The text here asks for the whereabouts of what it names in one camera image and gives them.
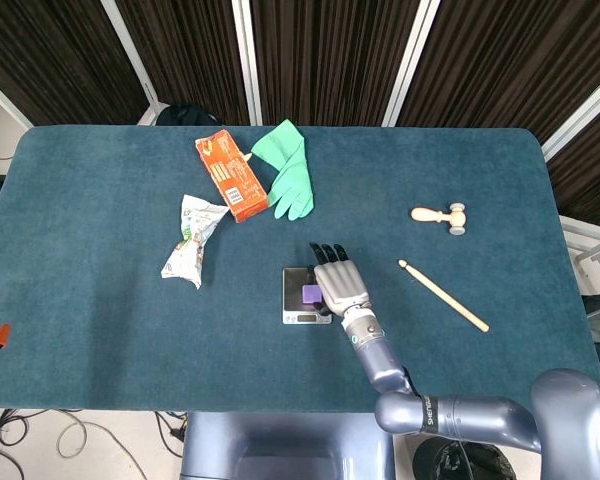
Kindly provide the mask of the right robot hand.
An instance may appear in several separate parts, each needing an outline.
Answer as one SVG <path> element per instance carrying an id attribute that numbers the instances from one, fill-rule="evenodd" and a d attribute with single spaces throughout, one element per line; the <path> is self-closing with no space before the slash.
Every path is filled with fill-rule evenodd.
<path id="1" fill-rule="evenodd" d="M 311 242 L 310 247 L 317 260 L 315 280 L 323 303 L 333 314 L 343 317 L 351 308 L 371 305 L 367 287 L 342 245 Z"/>

